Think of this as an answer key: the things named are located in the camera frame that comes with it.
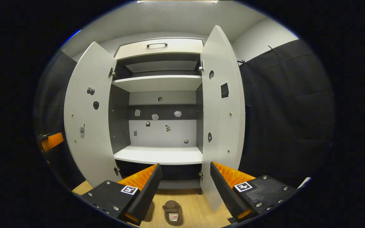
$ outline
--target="black curtain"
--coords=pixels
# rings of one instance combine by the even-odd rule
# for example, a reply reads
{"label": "black curtain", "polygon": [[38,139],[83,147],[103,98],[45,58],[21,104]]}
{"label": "black curtain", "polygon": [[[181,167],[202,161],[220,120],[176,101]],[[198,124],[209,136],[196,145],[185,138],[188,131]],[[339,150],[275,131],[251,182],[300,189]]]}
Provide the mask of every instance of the black curtain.
{"label": "black curtain", "polygon": [[333,91],[319,59],[301,40],[239,66],[246,133],[239,170],[298,187],[323,164],[333,137]]}
{"label": "black curtain", "polygon": [[59,180],[70,189],[85,181],[71,156],[64,130],[64,99],[75,65],[77,62],[66,54],[61,51],[55,53],[39,81],[33,109],[37,136],[63,134],[65,141],[49,151],[45,158]]}

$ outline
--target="wooden floor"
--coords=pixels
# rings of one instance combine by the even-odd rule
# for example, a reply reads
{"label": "wooden floor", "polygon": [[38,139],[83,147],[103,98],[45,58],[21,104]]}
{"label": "wooden floor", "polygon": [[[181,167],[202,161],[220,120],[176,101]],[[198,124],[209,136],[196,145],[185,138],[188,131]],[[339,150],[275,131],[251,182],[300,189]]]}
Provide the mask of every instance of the wooden floor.
{"label": "wooden floor", "polygon": [[[84,194],[92,189],[87,182],[83,182],[73,192]],[[216,227],[229,225],[227,220],[232,217],[226,206],[222,203],[217,211],[211,211],[204,196],[198,195],[195,190],[158,190],[153,198],[155,208],[150,222],[142,222],[139,227],[163,228],[175,227],[166,222],[162,206],[165,202],[174,200],[181,205],[184,223],[179,227]]]}

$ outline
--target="open cabinet door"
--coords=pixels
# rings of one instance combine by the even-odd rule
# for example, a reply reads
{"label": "open cabinet door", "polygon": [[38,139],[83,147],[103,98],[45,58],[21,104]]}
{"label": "open cabinet door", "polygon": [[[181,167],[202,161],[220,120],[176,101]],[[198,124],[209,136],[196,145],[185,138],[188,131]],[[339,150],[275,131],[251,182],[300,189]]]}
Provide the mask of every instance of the open cabinet door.
{"label": "open cabinet door", "polygon": [[[105,180],[118,182],[122,179],[113,170],[116,163],[108,125],[112,83],[109,74],[115,65],[116,59],[93,42],[74,68],[64,102],[68,147],[78,169],[93,187]],[[95,89],[93,95],[87,93],[87,87]]]}
{"label": "open cabinet door", "polygon": [[210,176],[210,162],[238,169],[245,135],[245,97],[235,54],[219,26],[209,35],[201,61],[204,97],[201,188],[215,211],[222,198]]}

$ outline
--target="slipper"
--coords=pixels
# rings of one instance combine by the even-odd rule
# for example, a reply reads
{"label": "slipper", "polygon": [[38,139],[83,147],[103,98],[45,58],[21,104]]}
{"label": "slipper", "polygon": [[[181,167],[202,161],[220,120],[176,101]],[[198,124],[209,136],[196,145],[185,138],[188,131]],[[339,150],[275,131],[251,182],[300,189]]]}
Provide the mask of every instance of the slipper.
{"label": "slipper", "polygon": [[170,225],[183,224],[183,211],[181,205],[174,200],[169,200],[163,206],[165,220]]}
{"label": "slipper", "polygon": [[146,217],[144,218],[143,221],[149,222],[152,219],[154,208],[155,208],[155,203],[152,201],[152,203],[150,204],[149,210],[147,211]]}

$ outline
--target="cabinet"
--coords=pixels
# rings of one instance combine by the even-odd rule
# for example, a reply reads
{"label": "cabinet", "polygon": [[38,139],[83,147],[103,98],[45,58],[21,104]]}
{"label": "cabinet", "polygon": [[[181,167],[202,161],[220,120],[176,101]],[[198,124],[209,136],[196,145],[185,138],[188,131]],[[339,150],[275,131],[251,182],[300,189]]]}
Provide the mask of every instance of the cabinet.
{"label": "cabinet", "polygon": [[[119,181],[133,166],[160,163],[172,177],[160,188],[200,183],[216,210],[222,199],[210,162],[237,169],[245,131],[233,49],[219,26],[204,46],[196,39],[158,39],[121,46],[113,57],[93,42],[72,73],[64,120],[71,154],[93,187]],[[190,170],[184,178],[170,175],[183,167]]]}

